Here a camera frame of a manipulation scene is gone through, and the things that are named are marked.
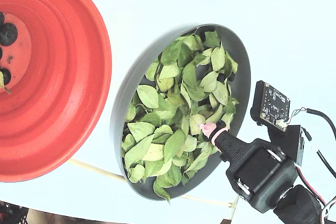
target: red bowl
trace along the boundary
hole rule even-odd
[[[44,175],[85,142],[105,105],[111,49],[91,0],[0,0],[17,40],[1,46],[0,181]]]

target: robotic arm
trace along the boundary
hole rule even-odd
[[[277,99],[265,99],[265,93],[271,89],[277,92],[279,99],[286,99],[283,106],[288,106],[287,112],[285,109],[281,113],[279,105],[274,104]],[[274,107],[282,116],[276,115],[275,119],[265,116],[267,109]],[[268,126],[271,143],[259,138],[250,144],[245,143],[223,130],[223,125],[216,125],[208,138],[221,151],[221,159],[230,162],[226,175],[233,190],[253,208],[261,213],[273,209],[285,224],[318,224],[322,221],[322,209],[315,195],[301,185],[293,187],[300,171],[297,165],[302,163],[304,146],[302,127],[284,124],[288,120],[288,111],[289,99],[260,81],[251,116],[259,125]]]

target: gray bowl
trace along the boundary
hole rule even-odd
[[[143,76],[154,59],[158,57],[163,49],[170,45],[170,43],[175,38],[185,33],[190,33],[195,29],[197,29],[196,33],[216,30],[218,36],[222,40],[225,50],[227,50],[231,57],[238,63],[238,71],[235,75],[235,80],[230,83],[232,88],[232,96],[239,101],[239,105],[237,105],[237,113],[233,122],[231,123],[231,133],[233,135],[237,136],[246,113],[251,87],[250,63],[242,41],[234,32],[224,26],[207,24],[176,29],[155,41],[137,59],[124,79],[113,105],[110,123],[110,137],[114,141],[115,156],[117,158],[120,170],[131,188],[139,195],[147,199],[163,200],[153,191],[153,183],[155,180],[154,177],[147,178],[146,183],[144,184],[133,184],[127,178],[121,157],[121,141],[125,121],[124,119],[126,117],[128,106],[131,102],[133,94],[140,82],[144,84],[145,80],[143,80]],[[220,153],[216,153],[210,156],[205,167],[200,169],[185,186],[180,183],[178,186],[167,188],[166,190],[170,194],[171,198],[176,198],[180,195],[183,195],[199,185],[220,164],[221,159],[219,156]]]

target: leaf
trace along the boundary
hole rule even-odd
[[[156,70],[159,66],[159,62],[158,61],[155,61],[153,62],[150,67],[148,68],[148,70],[146,71],[146,78],[150,81],[154,81],[155,80],[155,73],[156,73]]]
[[[157,185],[156,180],[153,185],[153,190],[156,193],[156,195],[158,195],[161,198],[165,198],[170,204],[170,195],[162,187]]]
[[[192,51],[203,50],[202,40],[196,34],[189,35],[183,39],[183,43],[185,43]]]
[[[201,129],[199,124],[201,123],[205,123],[204,116],[199,114],[190,116],[190,132],[192,135],[200,134]]]
[[[234,61],[234,59],[230,56],[228,52],[225,52],[227,59],[231,62],[232,72],[236,73],[238,71],[238,63]]]
[[[173,164],[178,167],[183,167],[187,164],[187,158],[175,156],[173,157]]]
[[[180,56],[181,46],[182,41],[173,41],[163,50],[160,62],[164,65],[171,65],[175,63]]]
[[[129,170],[132,164],[138,162],[145,156],[145,154],[147,153],[149,149],[149,146],[151,145],[153,137],[154,135],[144,138],[136,146],[134,146],[128,152],[126,152],[125,158],[124,158],[126,170]]]
[[[189,108],[191,108],[191,100],[185,85],[181,85],[181,95],[184,97],[185,101],[187,102]]]
[[[157,173],[163,166],[163,159],[158,161],[146,161],[145,162],[145,176],[146,178]]]
[[[185,171],[185,173],[189,172],[190,170],[193,170],[195,167],[197,168],[199,163],[203,160],[206,160],[209,157],[209,155],[210,153],[208,152],[201,152],[199,156],[194,160],[194,162],[189,166],[189,168]]]
[[[174,186],[174,181],[169,177],[168,173],[162,174],[156,178],[158,186],[169,188]]]
[[[185,136],[188,136],[190,128],[190,116],[184,116],[181,119],[181,130],[183,131]]]
[[[142,158],[144,161],[157,161],[163,158],[163,144],[151,144],[146,155]]]
[[[168,176],[173,181],[173,185],[177,186],[181,182],[181,179],[182,179],[181,168],[172,164],[172,166],[170,167],[168,171]]]
[[[223,116],[223,105],[219,105],[215,113],[210,116],[207,120],[205,120],[205,123],[217,123]]]
[[[158,137],[157,139],[154,139],[152,141],[152,143],[154,143],[154,144],[165,144],[170,136],[171,136],[171,134],[164,134],[164,135]]]
[[[172,128],[170,128],[169,125],[164,124],[154,131],[154,134],[155,134],[154,139],[158,139],[159,137],[161,137],[164,134],[172,135],[173,133],[174,132],[173,132]]]
[[[198,171],[199,169],[202,169],[205,165],[206,165],[206,162],[208,161],[208,159],[204,159],[202,161],[199,161],[199,163],[197,165],[194,166],[194,168],[192,170],[194,171]]]
[[[223,105],[227,105],[229,93],[227,87],[221,82],[217,81],[217,89],[213,92],[214,97]]]
[[[197,138],[188,135],[184,143],[184,151],[193,152],[196,149],[196,145],[197,145]]]
[[[209,100],[210,100],[211,108],[213,108],[214,110],[218,108],[219,102],[217,101],[217,99],[215,98],[213,94],[209,95]]]
[[[180,56],[177,59],[177,65],[179,67],[185,67],[189,62],[193,60],[192,51],[186,44],[182,44]]]
[[[138,143],[146,136],[153,134],[155,126],[146,122],[128,123],[127,127],[130,129],[135,141]]]
[[[172,166],[172,163],[173,163],[172,161],[173,161],[173,159],[168,160],[166,163],[164,162],[161,169],[157,173],[151,175],[151,177],[160,176],[160,175],[168,172],[170,167]]]
[[[195,59],[194,59],[194,65],[198,66],[200,63],[202,63],[207,58],[208,57],[206,57],[205,55],[202,55],[199,52],[196,52]]]
[[[145,175],[145,167],[142,165],[136,165],[135,168],[130,168],[129,175],[129,181],[132,183],[137,183]]]
[[[170,138],[168,138],[163,149],[165,163],[177,154],[181,145],[184,143],[184,140],[185,135],[181,130],[177,130]]]
[[[135,109],[133,103],[131,102],[129,107],[128,107],[125,122],[127,122],[127,123],[131,122],[135,118],[135,116],[136,116],[136,109]]]
[[[125,152],[128,152],[132,147],[136,145],[136,141],[131,134],[128,134],[124,141],[121,143],[121,147]]]
[[[205,32],[205,42],[204,45],[206,47],[219,47],[219,38],[217,35],[217,31],[206,31]]]
[[[217,80],[218,74],[215,71],[208,73],[200,82],[201,87],[208,86]]]
[[[225,51],[223,47],[216,47],[211,54],[211,64],[214,71],[218,71],[225,64]]]
[[[196,82],[196,73],[195,73],[195,66],[193,62],[190,62],[182,71],[182,80],[189,85],[190,87],[194,88],[197,86]]]
[[[173,78],[175,76],[178,76],[179,74],[180,68],[177,66],[177,62],[175,62],[171,65],[163,66],[160,72],[159,80]]]
[[[174,86],[174,78],[159,80],[160,75],[156,76],[156,85],[159,87],[161,92],[167,92]]]
[[[203,88],[200,86],[196,86],[196,87],[189,87],[186,84],[181,84],[184,85],[184,87],[186,88],[189,97],[191,98],[191,100],[199,102],[202,101],[204,99],[204,91]]]
[[[201,61],[199,64],[197,64],[197,66],[198,65],[208,65],[211,62],[211,54],[213,50],[214,50],[213,48],[206,49],[202,53],[202,55],[205,56],[206,58],[203,61]]]
[[[145,106],[151,109],[159,107],[159,95],[155,88],[149,85],[139,85],[136,90],[140,100]]]
[[[141,119],[141,122],[146,122],[146,123],[153,124],[155,127],[161,126],[161,118],[155,112],[151,112],[151,113],[146,114]]]

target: black circuit board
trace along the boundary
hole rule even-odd
[[[286,131],[283,122],[289,118],[290,100],[280,91],[269,85],[264,84],[260,117],[262,120],[274,125],[282,131]]]

